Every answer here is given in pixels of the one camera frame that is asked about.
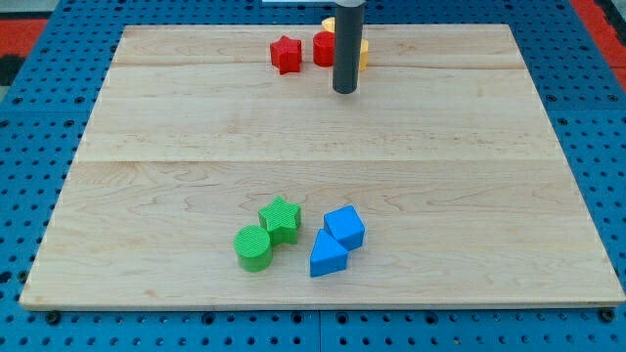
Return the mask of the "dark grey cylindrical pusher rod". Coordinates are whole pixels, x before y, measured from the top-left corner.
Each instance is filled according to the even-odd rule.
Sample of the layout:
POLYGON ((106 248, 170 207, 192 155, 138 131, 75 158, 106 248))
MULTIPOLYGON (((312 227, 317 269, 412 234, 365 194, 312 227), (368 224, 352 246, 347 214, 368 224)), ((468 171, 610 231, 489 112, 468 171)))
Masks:
POLYGON ((351 94, 358 85, 364 2, 336 2, 333 88, 351 94))

